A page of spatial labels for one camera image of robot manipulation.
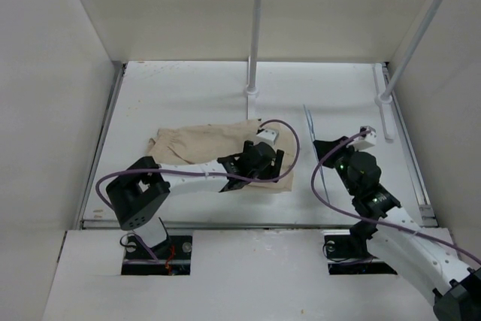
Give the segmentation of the beige trousers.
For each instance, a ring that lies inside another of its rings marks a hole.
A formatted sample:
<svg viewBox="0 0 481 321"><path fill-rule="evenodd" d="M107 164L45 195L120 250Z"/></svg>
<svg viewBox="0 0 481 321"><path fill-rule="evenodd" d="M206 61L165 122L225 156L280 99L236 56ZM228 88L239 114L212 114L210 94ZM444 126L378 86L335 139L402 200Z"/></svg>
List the beige trousers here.
<svg viewBox="0 0 481 321"><path fill-rule="evenodd" d="M145 155L157 163L167 165L190 165L209 162L223 156L239 153L245 141L255 141L260 128L279 132L274 149L285 152L281 174L292 165L295 158L295 140L292 132L279 123L261 127L260 120L203 126L185 126L178 129L158 129L157 136L149 139ZM291 192L294 180L292 170L276 183L251 183L250 188L273 189L274 192Z"/></svg>

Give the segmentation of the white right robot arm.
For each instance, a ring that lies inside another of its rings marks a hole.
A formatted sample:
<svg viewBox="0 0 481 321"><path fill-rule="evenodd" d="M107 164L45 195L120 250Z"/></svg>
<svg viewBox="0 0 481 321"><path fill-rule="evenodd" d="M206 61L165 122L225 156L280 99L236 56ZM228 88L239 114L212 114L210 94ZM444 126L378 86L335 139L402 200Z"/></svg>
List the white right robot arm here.
<svg viewBox="0 0 481 321"><path fill-rule="evenodd" d="M352 196L357 222L349 228L350 252L385 262L425 297L438 320L478 320L480 270L457 257L456 245L423 233L381 184L377 159L365 152L371 146L367 130L313 141L318 166L335 170Z"/></svg>

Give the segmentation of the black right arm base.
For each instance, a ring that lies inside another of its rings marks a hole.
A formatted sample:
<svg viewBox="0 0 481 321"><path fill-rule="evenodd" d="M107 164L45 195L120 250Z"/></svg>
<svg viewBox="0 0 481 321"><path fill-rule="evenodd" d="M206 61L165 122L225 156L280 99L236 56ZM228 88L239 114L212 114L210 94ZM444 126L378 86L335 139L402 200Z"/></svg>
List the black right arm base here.
<svg viewBox="0 0 481 321"><path fill-rule="evenodd" d="M328 229L322 234L322 253L331 276L397 275L393 268L372 256L365 242L349 229Z"/></svg>

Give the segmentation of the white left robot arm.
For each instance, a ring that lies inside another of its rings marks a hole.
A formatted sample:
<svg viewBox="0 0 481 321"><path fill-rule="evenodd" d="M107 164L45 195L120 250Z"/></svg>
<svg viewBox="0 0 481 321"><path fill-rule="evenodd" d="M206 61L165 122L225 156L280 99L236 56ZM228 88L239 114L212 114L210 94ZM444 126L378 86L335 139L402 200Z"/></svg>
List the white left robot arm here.
<svg viewBox="0 0 481 321"><path fill-rule="evenodd" d="M200 192L233 192L255 180L277 181L284 152L264 141L245 141L230 156L193 165L161 165L151 156L140 158L106 187L119 226L132 234L151 259L168 253L170 238L158 215L171 197Z"/></svg>

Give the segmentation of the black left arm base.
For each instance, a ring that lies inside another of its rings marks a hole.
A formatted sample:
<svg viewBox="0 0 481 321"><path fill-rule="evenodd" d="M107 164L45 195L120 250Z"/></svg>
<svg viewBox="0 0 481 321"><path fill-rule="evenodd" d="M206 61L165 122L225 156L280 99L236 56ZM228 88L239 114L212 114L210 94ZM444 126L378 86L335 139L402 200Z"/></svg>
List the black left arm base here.
<svg viewBox="0 0 481 321"><path fill-rule="evenodd" d="M127 234L119 240L124 249L122 276L189 276L193 237L171 235L165 246L148 250L138 237Z"/></svg>

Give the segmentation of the white centre rack pole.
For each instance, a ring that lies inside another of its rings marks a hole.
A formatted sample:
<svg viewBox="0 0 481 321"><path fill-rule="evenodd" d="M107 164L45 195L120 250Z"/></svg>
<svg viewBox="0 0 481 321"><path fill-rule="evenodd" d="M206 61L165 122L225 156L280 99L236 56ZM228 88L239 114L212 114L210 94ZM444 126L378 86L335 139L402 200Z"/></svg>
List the white centre rack pole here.
<svg viewBox="0 0 481 321"><path fill-rule="evenodd" d="M256 118L256 98L259 90L256 84L256 71L259 53L260 22L262 13L262 0L253 2L253 18L250 39L250 54L248 58L247 86L245 94L247 97L247 119Z"/></svg>

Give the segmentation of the white rack pole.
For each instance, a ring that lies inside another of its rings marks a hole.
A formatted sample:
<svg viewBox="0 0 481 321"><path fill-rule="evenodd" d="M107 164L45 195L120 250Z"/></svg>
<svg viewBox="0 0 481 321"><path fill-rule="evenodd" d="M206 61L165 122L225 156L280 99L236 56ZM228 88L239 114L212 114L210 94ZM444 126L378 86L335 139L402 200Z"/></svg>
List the white rack pole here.
<svg viewBox="0 0 481 321"><path fill-rule="evenodd" d="M395 117L392 110L394 98L394 88L401 79L401 75L406 70L410 60L412 59L417 47L421 43L428 27L437 14L443 0L426 0L422 9L414 20L413 25L408 30L407 40L402 41L400 48L403 50L401 60L395 67L394 74L390 77L388 84L383 75L383 67L375 65L373 68L374 80L377 94L374 98L375 104L380 110L382 130L384 138L387 141L394 141L397 136L397 126L395 125Z"/></svg>
<svg viewBox="0 0 481 321"><path fill-rule="evenodd" d="M247 86L245 94L247 97L247 119L256 118L256 98L259 90L256 84L256 71L259 53L260 22L262 13L262 0L253 2L253 18L250 39L250 54L248 58Z"/></svg>

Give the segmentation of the white right rack pole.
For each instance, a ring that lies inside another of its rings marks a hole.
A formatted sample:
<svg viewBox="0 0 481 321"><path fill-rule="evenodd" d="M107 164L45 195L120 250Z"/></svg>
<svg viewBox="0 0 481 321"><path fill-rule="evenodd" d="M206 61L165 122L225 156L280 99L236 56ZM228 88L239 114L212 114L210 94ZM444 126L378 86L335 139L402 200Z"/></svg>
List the white right rack pole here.
<svg viewBox="0 0 481 321"><path fill-rule="evenodd" d="M388 84L383 75L383 67L375 65L373 68L374 80L377 94L374 98L375 104L380 110L382 130L384 138L387 141L394 141L397 136L397 126L395 125L395 117L392 110L394 98L394 88L401 79L401 75L406 70L410 60L412 59L417 47L421 43L428 27L437 14L443 0L426 0L422 9L414 20L413 25L408 30L407 40L402 41L400 48L403 50L401 60L395 67L394 74L390 77Z"/></svg>

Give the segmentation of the aluminium right frame rail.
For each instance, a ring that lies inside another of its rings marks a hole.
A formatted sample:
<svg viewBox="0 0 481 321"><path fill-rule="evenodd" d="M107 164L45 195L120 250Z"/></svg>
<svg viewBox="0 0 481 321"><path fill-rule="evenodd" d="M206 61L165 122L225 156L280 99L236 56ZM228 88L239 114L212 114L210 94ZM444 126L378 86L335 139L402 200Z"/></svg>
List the aluminium right frame rail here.
<svg viewBox="0 0 481 321"><path fill-rule="evenodd" d="M412 141L407 130L406 123L403 118L401 107L394 92L391 94L391 102L385 103L377 101L380 109L381 121L383 124L383 134L387 141L394 141L400 138L401 147L407 170L410 175L413 191L416 195L416 201L422 225L426 228L438 227L437 217L431 204L428 191L425 186L425 181L413 149Z"/></svg>

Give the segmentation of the aluminium frame rail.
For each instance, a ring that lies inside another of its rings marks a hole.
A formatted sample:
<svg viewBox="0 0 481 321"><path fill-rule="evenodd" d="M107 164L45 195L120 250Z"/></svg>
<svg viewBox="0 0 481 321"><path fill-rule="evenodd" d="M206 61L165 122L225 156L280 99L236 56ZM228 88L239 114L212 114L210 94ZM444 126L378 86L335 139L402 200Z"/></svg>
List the aluminium frame rail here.
<svg viewBox="0 0 481 321"><path fill-rule="evenodd" d="M425 186L425 181L413 149L412 141L407 130L406 123L403 118L401 107L394 92L391 94L391 102L385 103L377 101L380 109L381 121L383 124L383 134L387 141L394 141L400 138L401 147L407 170L410 175L413 191L416 195L416 201L422 225L426 228L438 227L437 217L431 204L428 191Z"/></svg>
<svg viewBox="0 0 481 321"><path fill-rule="evenodd" d="M204 230L220 230L220 229L348 229L351 225L341 224L302 224L302 223L200 223L200 222L178 222L165 221L164 225L167 229L204 229ZM79 229L119 229L119 223L114 220L82 220Z"/></svg>
<svg viewBox="0 0 481 321"><path fill-rule="evenodd" d="M86 209L87 202L89 200L89 194L92 189L92 185L95 180L95 174L97 172L98 163L101 157L101 153L104 147L105 139L107 137L108 128L113 116L114 109L116 107L116 102L119 97L119 91L122 86L124 74L126 71L127 64L121 61L112 61L114 68L113 80L111 82L110 92L107 97L106 106L104 113L101 118L100 128L98 130L98 137L95 142L95 147L93 149L93 154L90 159L89 167L87 168L86 177L83 182L82 192L78 199L77 210L75 213L75 218L72 223L72 228L74 230L82 229L83 225L83 214Z"/></svg>

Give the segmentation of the aluminium left frame rail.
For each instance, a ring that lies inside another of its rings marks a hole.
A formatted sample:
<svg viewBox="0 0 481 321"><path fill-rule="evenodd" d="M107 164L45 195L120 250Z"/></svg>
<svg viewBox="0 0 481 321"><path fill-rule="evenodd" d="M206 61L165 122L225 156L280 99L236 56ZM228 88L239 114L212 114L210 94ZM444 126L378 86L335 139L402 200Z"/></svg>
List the aluminium left frame rail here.
<svg viewBox="0 0 481 321"><path fill-rule="evenodd" d="M119 91L122 86L124 74L126 71L127 64L121 61L112 61L114 68L113 80L111 82L110 92L107 97L106 106L104 113L101 118L100 128L98 130L98 137L95 142L95 147L93 149L93 154L90 159L89 167L87 168L86 177L83 182L82 192L78 199L77 210L75 213L75 218L72 223L72 228L74 230L82 229L83 225L83 214L86 209L87 202L89 200L89 194L92 189L92 185L95 180L95 174L97 172L98 163L101 157L101 153L104 147L105 139L107 137L108 128L113 116L114 109L116 107L116 102L119 97Z"/></svg>

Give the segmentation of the aluminium front frame rail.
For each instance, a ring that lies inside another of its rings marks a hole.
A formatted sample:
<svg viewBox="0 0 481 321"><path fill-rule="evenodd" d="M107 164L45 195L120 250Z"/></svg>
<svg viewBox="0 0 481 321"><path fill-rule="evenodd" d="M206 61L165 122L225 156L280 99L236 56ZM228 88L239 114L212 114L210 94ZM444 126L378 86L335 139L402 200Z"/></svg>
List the aluminium front frame rail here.
<svg viewBox="0 0 481 321"><path fill-rule="evenodd" d="M302 223L200 223L200 222L178 222L165 221L164 225L167 229L204 229L204 230L220 230L220 229L348 229L351 225L341 224L302 224ZM114 220L82 220L79 229L119 229L119 223Z"/></svg>

